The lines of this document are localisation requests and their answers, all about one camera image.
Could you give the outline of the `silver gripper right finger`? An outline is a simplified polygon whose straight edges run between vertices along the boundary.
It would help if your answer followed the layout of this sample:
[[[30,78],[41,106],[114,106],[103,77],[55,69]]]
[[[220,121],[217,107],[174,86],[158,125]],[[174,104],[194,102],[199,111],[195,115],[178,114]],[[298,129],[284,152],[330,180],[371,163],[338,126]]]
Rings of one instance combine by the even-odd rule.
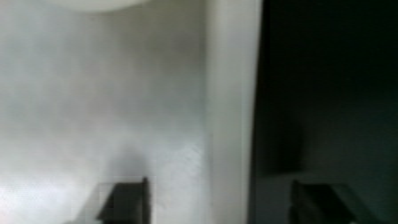
[[[291,183],[290,224],[371,224],[370,209],[345,184]]]

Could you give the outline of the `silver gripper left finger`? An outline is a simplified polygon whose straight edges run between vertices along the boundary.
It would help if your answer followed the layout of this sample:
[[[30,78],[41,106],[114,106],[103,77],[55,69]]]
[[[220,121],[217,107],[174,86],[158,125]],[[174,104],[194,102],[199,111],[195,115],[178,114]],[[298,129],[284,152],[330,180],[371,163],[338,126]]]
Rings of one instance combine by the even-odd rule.
[[[149,180],[117,183],[96,216],[101,224],[151,224]]]

